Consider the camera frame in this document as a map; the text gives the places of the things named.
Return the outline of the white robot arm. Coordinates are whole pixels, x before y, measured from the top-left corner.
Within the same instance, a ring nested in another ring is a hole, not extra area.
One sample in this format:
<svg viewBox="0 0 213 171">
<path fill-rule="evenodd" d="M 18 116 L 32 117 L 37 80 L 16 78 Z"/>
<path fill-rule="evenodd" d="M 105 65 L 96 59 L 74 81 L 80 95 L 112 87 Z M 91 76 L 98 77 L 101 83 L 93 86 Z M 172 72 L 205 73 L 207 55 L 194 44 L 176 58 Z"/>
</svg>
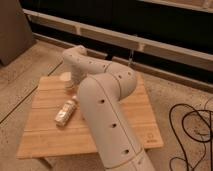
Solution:
<svg viewBox="0 0 213 171">
<path fill-rule="evenodd" d="M 62 56 L 78 86 L 80 110 L 105 171 L 156 171 L 119 104 L 136 89 L 135 71 L 90 57 L 82 45 L 64 50 Z"/>
</svg>

